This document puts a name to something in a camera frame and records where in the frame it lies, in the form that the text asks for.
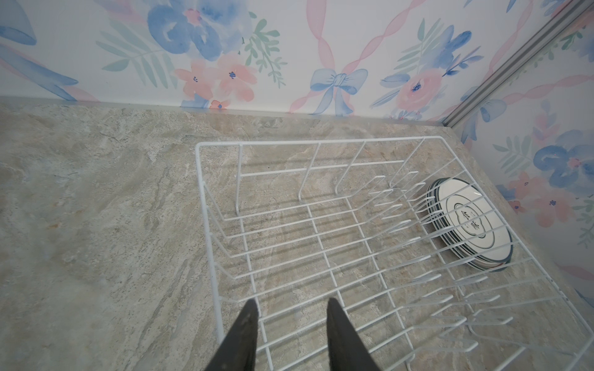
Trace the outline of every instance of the wire basket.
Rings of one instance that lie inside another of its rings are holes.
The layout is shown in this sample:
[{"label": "wire basket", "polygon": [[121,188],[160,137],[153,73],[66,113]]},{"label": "wire basket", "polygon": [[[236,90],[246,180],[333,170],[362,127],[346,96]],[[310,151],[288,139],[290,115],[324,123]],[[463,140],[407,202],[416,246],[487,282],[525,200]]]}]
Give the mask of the wire basket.
[{"label": "wire basket", "polygon": [[505,270],[449,251],[428,185],[485,193],[441,137],[203,142],[196,163],[217,340],[254,298],[257,369],[328,369],[329,297],[385,370],[569,370],[594,340],[507,222]]}]

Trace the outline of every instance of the dish rack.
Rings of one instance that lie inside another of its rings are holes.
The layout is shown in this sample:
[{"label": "dish rack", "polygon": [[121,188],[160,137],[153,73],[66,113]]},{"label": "dish rack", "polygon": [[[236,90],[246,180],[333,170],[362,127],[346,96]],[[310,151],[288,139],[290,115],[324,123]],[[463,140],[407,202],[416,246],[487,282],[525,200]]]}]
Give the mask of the dish rack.
[{"label": "dish rack", "polygon": [[[594,340],[441,137],[202,142],[196,164],[216,337],[255,299],[257,369],[328,369],[329,297],[384,370],[570,370]],[[428,185],[444,177],[504,221],[505,270],[440,239]]]}]

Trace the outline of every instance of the white wire dish rack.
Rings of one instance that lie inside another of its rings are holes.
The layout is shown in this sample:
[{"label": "white wire dish rack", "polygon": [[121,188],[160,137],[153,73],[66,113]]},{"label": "white wire dish rack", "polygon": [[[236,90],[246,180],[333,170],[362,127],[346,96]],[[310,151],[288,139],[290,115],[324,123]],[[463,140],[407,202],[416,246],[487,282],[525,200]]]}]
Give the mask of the white wire dish rack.
[{"label": "white wire dish rack", "polygon": [[441,137],[203,142],[196,162],[217,340],[254,298],[258,369],[328,369],[329,297],[385,370],[569,370],[594,339],[507,222],[504,270],[449,251],[467,241],[442,241],[428,186],[485,193]]}]

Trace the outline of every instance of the marble countertop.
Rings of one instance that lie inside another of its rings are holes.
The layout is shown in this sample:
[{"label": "marble countertop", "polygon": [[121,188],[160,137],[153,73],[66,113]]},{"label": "marble countertop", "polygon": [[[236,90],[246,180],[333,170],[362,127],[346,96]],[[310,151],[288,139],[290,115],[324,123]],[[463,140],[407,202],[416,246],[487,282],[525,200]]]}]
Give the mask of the marble countertop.
[{"label": "marble countertop", "polygon": [[[449,128],[361,118],[0,103],[0,364],[199,370],[216,349],[194,145],[441,135],[512,226]],[[516,232],[592,323],[529,236]],[[585,362],[593,359],[591,352]]]}]

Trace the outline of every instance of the flower center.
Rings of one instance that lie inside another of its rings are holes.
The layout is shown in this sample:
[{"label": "flower center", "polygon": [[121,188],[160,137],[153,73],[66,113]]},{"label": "flower center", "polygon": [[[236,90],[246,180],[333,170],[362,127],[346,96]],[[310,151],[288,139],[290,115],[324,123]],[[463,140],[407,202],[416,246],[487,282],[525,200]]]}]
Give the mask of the flower center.
[{"label": "flower center", "polygon": [[574,157],[570,158],[567,162],[567,165],[569,165],[569,167],[580,167],[581,164],[582,162],[578,158]]},{"label": "flower center", "polygon": [[184,15],[188,19],[188,22],[191,24],[198,26],[200,24],[200,12],[194,9],[188,9],[184,12]]}]

